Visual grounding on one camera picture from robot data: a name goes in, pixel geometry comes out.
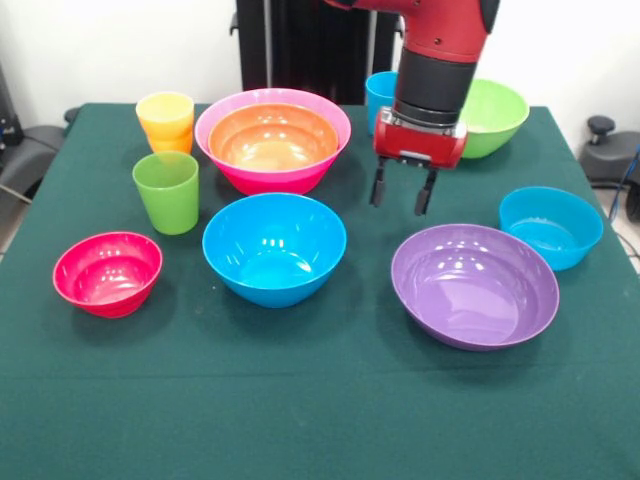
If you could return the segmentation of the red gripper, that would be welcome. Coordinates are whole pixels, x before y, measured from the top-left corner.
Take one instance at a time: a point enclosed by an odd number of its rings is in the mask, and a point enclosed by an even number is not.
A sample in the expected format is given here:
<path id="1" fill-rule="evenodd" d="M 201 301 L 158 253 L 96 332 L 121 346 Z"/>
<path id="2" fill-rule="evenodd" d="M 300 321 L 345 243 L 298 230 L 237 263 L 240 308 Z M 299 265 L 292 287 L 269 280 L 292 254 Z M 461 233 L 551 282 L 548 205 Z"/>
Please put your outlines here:
<path id="1" fill-rule="evenodd" d="M 382 107 L 376 117 L 373 147 L 378 157 L 369 203 L 379 207 L 385 191 L 387 159 L 412 165 L 439 169 L 455 168 L 467 143 L 468 130 L 464 122 L 453 127 L 431 128 L 412 124 L 400 118 L 391 107 Z M 424 216 L 439 170 L 429 169 L 419 190 L 414 214 Z"/>

